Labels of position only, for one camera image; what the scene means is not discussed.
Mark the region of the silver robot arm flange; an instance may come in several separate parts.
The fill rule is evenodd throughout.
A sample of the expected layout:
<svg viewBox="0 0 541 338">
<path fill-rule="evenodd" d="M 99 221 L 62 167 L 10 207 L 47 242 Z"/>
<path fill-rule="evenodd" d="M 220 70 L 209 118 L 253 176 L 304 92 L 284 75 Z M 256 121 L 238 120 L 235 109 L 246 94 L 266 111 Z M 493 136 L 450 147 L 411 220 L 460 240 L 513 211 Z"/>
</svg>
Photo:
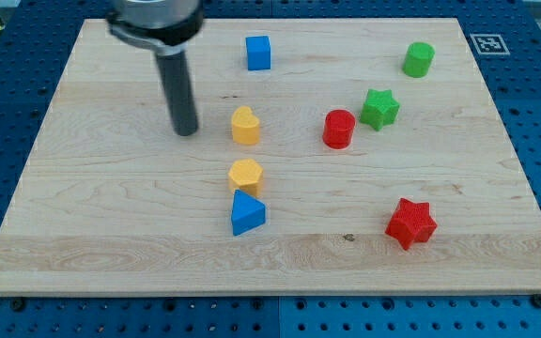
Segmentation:
<svg viewBox="0 0 541 338">
<path fill-rule="evenodd" d="M 204 23 L 202 0 L 114 0 L 109 32 L 132 47 L 158 56 L 182 53 Z"/>
</svg>

